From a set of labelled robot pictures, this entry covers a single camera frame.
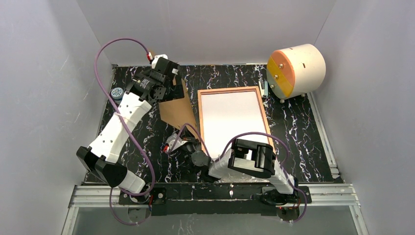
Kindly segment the brown cardboard backing board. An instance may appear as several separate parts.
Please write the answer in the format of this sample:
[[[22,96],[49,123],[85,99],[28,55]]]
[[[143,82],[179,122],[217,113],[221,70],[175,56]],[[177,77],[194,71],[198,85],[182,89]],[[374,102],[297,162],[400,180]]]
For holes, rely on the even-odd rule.
[[[159,103],[161,120],[176,129],[180,129],[185,123],[189,123],[198,131],[185,81],[181,79],[181,83],[184,98]]]

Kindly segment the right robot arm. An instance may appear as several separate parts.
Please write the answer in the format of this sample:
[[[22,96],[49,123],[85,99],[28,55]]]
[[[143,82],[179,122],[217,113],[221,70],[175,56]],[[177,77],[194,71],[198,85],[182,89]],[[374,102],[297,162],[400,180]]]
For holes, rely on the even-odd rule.
[[[268,143],[233,138],[216,159],[208,156],[202,150],[202,143],[195,138],[177,139],[170,148],[190,154],[191,166],[205,182],[215,183],[227,176],[245,174],[269,182],[260,193],[264,204],[280,207],[286,204],[297,206],[303,202],[297,179],[283,169]]]

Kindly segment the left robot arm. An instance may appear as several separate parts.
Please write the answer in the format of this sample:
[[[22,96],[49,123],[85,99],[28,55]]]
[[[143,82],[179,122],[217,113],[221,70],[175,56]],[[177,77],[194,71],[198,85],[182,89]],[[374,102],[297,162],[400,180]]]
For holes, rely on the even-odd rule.
[[[142,195],[146,182],[118,162],[121,150],[155,104],[183,97],[179,64],[165,54],[157,55],[151,68],[135,75],[127,85],[121,103],[96,139],[87,147],[79,147],[76,156],[92,175],[110,187]]]

